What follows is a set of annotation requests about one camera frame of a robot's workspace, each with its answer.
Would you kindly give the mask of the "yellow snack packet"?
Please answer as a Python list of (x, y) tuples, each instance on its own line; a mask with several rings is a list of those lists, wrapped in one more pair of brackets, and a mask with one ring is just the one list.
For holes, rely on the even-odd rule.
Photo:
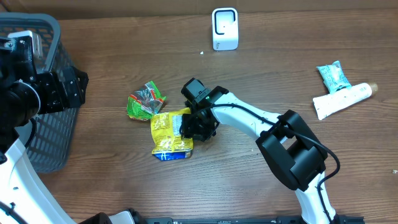
[(160, 161), (188, 159), (192, 156), (193, 139), (180, 134), (182, 115), (190, 114), (189, 108), (159, 113), (150, 121), (151, 135), (155, 147), (152, 155)]

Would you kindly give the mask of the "green snack packet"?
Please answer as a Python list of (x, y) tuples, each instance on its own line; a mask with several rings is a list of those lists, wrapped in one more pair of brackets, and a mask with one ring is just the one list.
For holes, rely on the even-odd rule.
[(127, 98), (127, 115), (131, 119), (148, 121), (157, 114), (164, 104), (166, 96), (161, 92), (153, 81), (147, 82)]

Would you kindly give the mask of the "white tube gold cap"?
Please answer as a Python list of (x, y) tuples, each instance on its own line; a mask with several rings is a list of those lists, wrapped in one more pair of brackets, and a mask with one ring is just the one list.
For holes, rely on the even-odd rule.
[(351, 88), (344, 88), (333, 94), (319, 96), (313, 99), (317, 117), (323, 120), (327, 116), (363, 101), (378, 91), (376, 83), (360, 83)]

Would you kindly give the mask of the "teal tissue packet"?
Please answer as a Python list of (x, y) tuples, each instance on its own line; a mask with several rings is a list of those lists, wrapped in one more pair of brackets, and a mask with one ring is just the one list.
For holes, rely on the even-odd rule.
[(351, 83), (345, 77), (339, 60), (330, 65), (318, 66), (317, 70), (330, 94), (345, 88), (351, 88)]

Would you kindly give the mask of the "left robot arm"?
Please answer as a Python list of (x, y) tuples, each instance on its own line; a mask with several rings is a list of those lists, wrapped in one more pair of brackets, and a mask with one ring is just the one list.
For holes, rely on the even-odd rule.
[(16, 128), (34, 116), (79, 108), (88, 75), (75, 67), (37, 73), (40, 44), (30, 35), (1, 37), (1, 223), (73, 223), (40, 180)]

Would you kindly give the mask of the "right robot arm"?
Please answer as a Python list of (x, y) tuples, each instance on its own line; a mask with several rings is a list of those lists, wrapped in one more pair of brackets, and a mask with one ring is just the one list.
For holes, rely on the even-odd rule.
[(325, 181), (331, 178), (325, 174), (325, 160), (334, 153), (298, 113), (260, 110), (223, 87), (210, 90), (195, 78), (184, 84), (181, 93), (191, 111), (182, 117), (183, 138), (207, 141), (221, 124), (240, 130), (255, 140), (275, 177), (295, 192), (305, 223), (336, 222), (325, 188)]

